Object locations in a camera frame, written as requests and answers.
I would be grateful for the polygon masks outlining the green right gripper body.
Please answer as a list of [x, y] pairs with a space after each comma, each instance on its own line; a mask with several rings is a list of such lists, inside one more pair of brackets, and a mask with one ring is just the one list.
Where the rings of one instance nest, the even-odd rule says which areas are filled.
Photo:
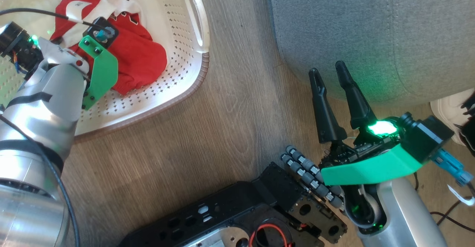
[[383, 119], [361, 127], [353, 146], [332, 142], [319, 167], [327, 185], [378, 184], [405, 177], [426, 162], [402, 147], [403, 129], [395, 119]]

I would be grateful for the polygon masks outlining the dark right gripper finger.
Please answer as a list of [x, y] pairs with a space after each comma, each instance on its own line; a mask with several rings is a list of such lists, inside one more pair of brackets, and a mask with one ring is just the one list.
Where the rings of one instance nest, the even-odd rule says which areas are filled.
[[339, 126], [335, 118], [327, 99], [327, 88], [319, 71], [312, 68], [308, 74], [319, 143], [345, 140], [347, 138], [346, 130]]
[[378, 122], [373, 110], [369, 106], [366, 98], [357, 83], [353, 80], [346, 64], [343, 61], [335, 63], [338, 81], [345, 91], [347, 103], [350, 111], [350, 125], [353, 130], [368, 127]]

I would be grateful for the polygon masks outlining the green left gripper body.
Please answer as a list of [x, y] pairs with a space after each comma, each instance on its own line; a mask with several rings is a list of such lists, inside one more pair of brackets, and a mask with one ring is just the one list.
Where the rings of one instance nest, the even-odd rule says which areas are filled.
[[90, 109], [117, 83], [118, 61], [108, 48], [118, 35], [116, 27], [106, 18], [99, 17], [93, 21], [93, 26], [83, 33], [83, 38], [78, 43], [88, 58], [92, 58], [89, 63], [89, 80], [83, 94], [83, 110]]

